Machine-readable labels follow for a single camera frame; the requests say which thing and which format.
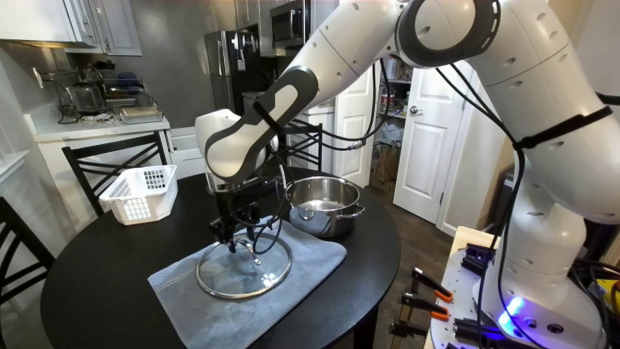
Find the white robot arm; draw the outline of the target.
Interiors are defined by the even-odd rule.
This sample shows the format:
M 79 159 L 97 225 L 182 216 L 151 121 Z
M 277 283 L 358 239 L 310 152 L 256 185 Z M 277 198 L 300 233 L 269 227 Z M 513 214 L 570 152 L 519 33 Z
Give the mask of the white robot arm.
M 246 181 L 287 123 L 388 55 L 413 68 L 469 62 L 513 138 L 521 183 L 479 283 L 482 315 L 515 344 L 605 349 L 603 316 L 568 272 L 589 221 L 620 221 L 620 121 L 544 0 L 347 0 L 250 115 L 221 109 L 196 121 L 211 179 Z

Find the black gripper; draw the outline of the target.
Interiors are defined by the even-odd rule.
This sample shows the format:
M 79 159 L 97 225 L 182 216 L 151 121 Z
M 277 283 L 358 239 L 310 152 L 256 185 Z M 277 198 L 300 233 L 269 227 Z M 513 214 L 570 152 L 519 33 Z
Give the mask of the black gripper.
M 271 208 L 277 183 L 267 179 L 254 179 L 238 188 L 227 188 L 209 181 L 209 194 L 217 204 L 217 218 L 209 223 L 209 231 L 219 241 L 229 241 L 229 252 L 236 252 L 236 239 L 233 235 L 246 227 L 246 247 L 256 254 L 256 241 L 260 229 L 260 218 L 264 208 Z

